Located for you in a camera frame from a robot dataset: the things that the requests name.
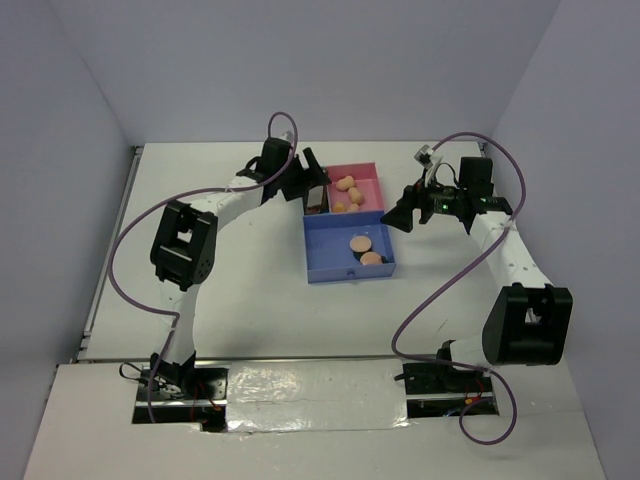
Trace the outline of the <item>three-colour compartment organizer tray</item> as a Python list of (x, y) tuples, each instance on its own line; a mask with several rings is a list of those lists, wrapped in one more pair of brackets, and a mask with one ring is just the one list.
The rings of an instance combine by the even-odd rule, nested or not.
[[(326, 207), (316, 214), (307, 214), (304, 208), (303, 214), (307, 281), (321, 284), (392, 276), (396, 262), (389, 229), (381, 223), (385, 205), (376, 164), (330, 165), (325, 170), (331, 179), (331, 184), (326, 186)], [(346, 208), (351, 205), (347, 191), (336, 189), (336, 182), (347, 175), (355, 179), (355, 187), (364, 194), (364, 203), (357, 212), (333, 213), (336, 202), (344, 203)], [(372, 240), (370, 251), (388, 256), (392, 262), (363, 266), (356, 261), (349, 242), (358, 235), (368, 236)]]

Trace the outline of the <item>pink round powder puff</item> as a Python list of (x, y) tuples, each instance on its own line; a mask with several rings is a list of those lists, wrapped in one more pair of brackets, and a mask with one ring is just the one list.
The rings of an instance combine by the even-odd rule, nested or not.
[(372, 240), (366, 235), (354, 236), (349, 247), (355, 253), (366, 253), (372, 249)]

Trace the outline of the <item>tan gourd-shaped makeup sponge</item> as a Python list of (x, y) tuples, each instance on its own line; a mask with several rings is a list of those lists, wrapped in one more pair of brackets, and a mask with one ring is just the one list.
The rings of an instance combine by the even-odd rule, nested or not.
[(364, 194), (357, 187), (349, 188), (347, 193), (352, 204), (361, 205), (364, 203)]

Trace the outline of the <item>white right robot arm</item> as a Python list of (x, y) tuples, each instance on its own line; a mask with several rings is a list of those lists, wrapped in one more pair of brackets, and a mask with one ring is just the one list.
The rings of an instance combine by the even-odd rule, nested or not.
[(456, 218), (482, 250), (498, 294), (480, 333), (449, 340), (438, 350), (437, 384), (447, 391), (460, 389), (471, 366), (557, 364), (573, 308), (569, 289), (553, 285), (535, 265), (516, 229), (513, 209), (494, 193), (491, 159), (462, 158), (451, 185), (436, 178), (441, 164), (438, 157), (428, 158), (421, 178), (404, 189), (381, 221), (409, 233), (415, 211), (420, 224), (435, 215)]

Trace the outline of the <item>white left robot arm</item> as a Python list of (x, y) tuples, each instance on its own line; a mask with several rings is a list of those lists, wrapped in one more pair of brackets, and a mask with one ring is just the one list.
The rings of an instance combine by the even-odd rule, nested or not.
[(287, 201), (304, 199), (330, 183), (311, 148), (289, 159), (291, 151), (288, 141), (269, 138), (261, 154), (220, 193), (191, 202), (173, 200), (164, 208), (150, 260), (160, 281), (161, 308), (174, 319), (171, 339), (151, 355), (150, 363), (160, 386), (173, 398), (187, 397), (195, 389), (195, 309), (200, 285), (214, 267), (218, 233), (277, 194)]

